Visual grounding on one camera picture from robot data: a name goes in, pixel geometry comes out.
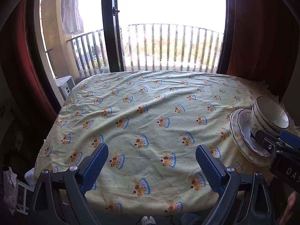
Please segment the operator hand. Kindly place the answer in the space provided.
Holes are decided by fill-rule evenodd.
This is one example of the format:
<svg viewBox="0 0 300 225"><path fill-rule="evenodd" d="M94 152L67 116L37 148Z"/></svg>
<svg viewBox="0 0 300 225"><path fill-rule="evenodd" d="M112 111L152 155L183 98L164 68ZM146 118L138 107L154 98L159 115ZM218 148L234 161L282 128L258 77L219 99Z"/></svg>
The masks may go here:
<svg viewBox="0 0 300 225"><path fill-rule="evenodd" d="M293 214L296 206L298 205L298 203L299 203L299 193L296 191L293 191L287 199L287 206L286 206L283 216L279 222L280 225L287 224L287 222L292 217L292 214Z"/></svg>

